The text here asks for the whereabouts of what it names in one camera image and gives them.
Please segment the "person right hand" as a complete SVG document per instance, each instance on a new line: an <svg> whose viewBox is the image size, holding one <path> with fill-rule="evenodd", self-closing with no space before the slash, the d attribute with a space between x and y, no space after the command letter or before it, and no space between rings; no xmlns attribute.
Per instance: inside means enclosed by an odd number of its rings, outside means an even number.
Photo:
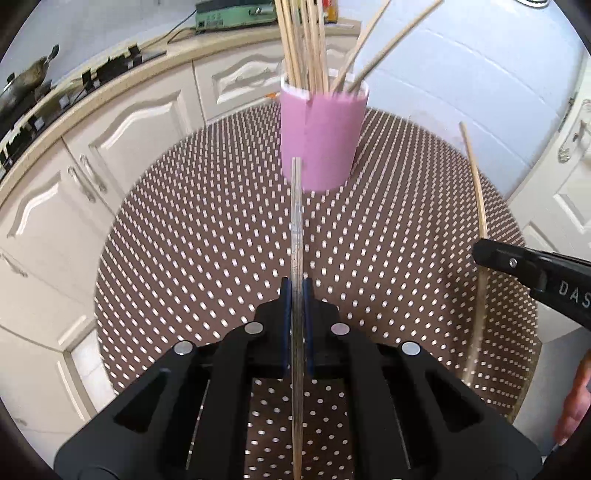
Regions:
<svg viewBox="0 0 591 480"><path fill-rule="evenodd" d="M562 414L558 420L554 440L564 445L573 435L590 407L590 364L582 362L577 369L570 393L565 398Z"/></svg>

